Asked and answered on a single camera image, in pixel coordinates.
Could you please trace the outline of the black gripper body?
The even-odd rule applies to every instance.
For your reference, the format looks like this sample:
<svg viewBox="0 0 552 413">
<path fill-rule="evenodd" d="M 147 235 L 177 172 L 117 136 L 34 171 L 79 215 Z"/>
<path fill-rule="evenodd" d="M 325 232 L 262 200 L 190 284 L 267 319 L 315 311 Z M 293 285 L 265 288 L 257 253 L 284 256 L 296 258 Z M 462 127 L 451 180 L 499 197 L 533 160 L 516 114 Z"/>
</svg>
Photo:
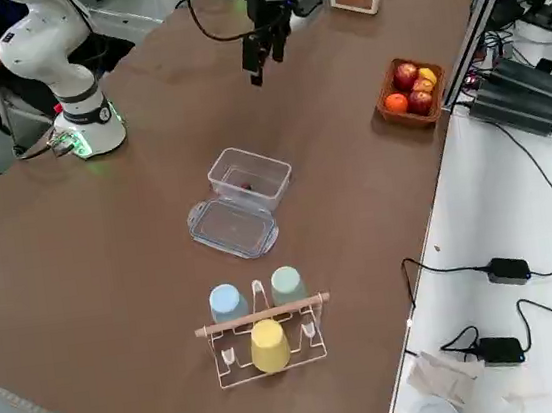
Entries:
<svg viewBox="0 0 552 413">
<path fill-rule="evenodd" d="M 247 16 L 254 23 L 253 34 L 265 33 L 273 28 L 287 30 L 290 26 L 293 0 L 246 0 Z"/>
</svg>

